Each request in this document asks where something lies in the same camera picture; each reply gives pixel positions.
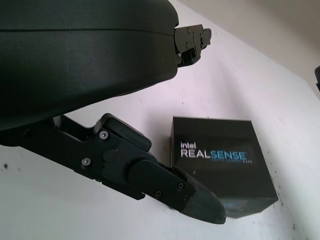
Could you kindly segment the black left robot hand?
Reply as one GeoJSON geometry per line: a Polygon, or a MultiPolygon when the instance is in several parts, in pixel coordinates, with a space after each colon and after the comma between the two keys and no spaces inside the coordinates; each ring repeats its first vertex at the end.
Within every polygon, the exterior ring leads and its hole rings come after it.
{"type": "Polygon", "coordinates": [[[110,113],[85,127],[67,113],[170,80],[211,43],[179,27],[167,0],[3,0],[0,143],[21,147],[133,199],[223,224],[220,200],[160,163],[142,133],[110,113]]]}

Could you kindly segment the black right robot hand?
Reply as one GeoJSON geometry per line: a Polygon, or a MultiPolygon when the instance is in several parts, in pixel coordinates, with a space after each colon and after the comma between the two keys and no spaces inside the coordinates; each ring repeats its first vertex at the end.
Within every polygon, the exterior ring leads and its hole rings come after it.
{"type": "Polygon", "coordinates": [[[317,89],[320,92],[320,66],[315,68],[314,75],[315,75],[315,78],[316,78],[316,81],[317,81],[316,82],[317,89]]]}

